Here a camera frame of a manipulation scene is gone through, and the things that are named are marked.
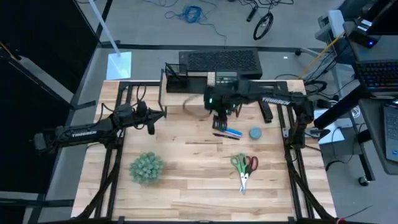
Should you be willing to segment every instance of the pen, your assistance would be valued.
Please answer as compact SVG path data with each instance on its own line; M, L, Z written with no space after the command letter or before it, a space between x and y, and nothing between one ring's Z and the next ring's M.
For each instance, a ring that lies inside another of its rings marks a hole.
M234 140L240 140L239 138L231 137L231 136L226 136L225 134L213 133L213 135L214 135L214 136L217 136L217 137L224 137L224 138L229 138L229 139L234 139Z

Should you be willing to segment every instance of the green scissors handle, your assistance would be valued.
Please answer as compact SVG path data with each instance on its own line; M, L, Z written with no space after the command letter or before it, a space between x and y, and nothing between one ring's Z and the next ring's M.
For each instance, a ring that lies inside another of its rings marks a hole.
M250 158L243 153L231 157L231 164L238 169L239 173L245 173L246 167L250 165Z

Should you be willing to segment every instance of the white pole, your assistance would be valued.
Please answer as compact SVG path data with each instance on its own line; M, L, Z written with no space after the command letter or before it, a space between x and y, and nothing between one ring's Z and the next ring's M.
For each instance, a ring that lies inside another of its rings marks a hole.
M114 42L112 35L111 35L110 31L108 30L108 27L105 24L105 21L102 19L101 13L99 12L97 6L94 3L94 0L88 0L88 2L90 3L91 7L93 8L95 15L97 16L97 18L99 20L99 23L102 25L102 27L105 31L105 34L108 36L108 39L111 42L114 51L118 54L118 57L120 57L120 50L116 46L116 43Z

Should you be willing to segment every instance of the green plant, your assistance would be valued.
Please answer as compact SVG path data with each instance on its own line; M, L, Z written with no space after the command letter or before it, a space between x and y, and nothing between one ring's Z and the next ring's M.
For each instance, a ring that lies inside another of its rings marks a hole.
M159 180L162 173L163 161L153 152L140 155L130 164L132 181L138 184L149 184Z

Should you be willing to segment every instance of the wheel caster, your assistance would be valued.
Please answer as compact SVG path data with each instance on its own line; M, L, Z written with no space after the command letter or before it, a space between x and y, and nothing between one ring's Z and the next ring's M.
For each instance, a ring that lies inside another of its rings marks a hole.
M369 181L367 180L366 176L358 178L358 182L361 186L364 186L364 187L369 185Z
M294 52L294 54L297 55L297 56L300 56L301 53L302 53L302 51L301 51L300 49L298 49L298 50L296 50L296 51Z

